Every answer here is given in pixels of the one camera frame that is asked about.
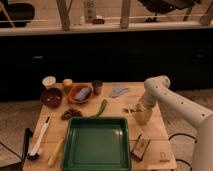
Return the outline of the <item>beige wooden gripper body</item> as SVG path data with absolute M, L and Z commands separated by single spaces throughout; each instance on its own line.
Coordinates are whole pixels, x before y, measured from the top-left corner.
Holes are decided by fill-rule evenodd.
M 149 122 L 152 115 L 151 109 L 146 109 L 142 104 L 137 104 L 134 108 L 133 117 L 139 125 Z

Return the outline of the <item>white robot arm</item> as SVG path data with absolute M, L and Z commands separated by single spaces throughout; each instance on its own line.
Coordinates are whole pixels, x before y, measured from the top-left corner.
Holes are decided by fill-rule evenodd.
M 142 113 L 148 113 L 158 101 L 176 110 L 196 130 L 192 156 L 192 171 L 213 171 L 213 110 L 201 106 L 169 89 L 166 75 L 144 81 L 144 93 L 139 99 Z

